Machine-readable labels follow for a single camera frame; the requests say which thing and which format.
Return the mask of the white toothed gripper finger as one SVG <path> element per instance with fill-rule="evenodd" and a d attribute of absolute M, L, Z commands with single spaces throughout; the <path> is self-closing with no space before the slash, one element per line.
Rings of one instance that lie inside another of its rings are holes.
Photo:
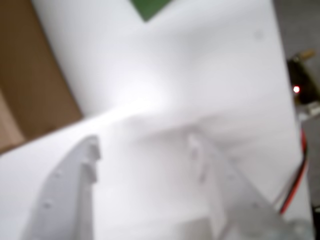
<path fill-rule="evenodd" d="M 21 239 L 94 239 L 93 185 L 98 180 L 100 158 L 95 135 L 67 153 L 43 182 Z"/>

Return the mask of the white smooth gripper finger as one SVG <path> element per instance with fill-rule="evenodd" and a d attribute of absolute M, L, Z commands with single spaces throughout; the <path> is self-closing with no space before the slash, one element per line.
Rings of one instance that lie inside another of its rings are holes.
<path fill-rule="evenodd" d="M 187 142 L 215 240 L 288 239 L 286 221 L 210 139 L 192 132 Z"/>

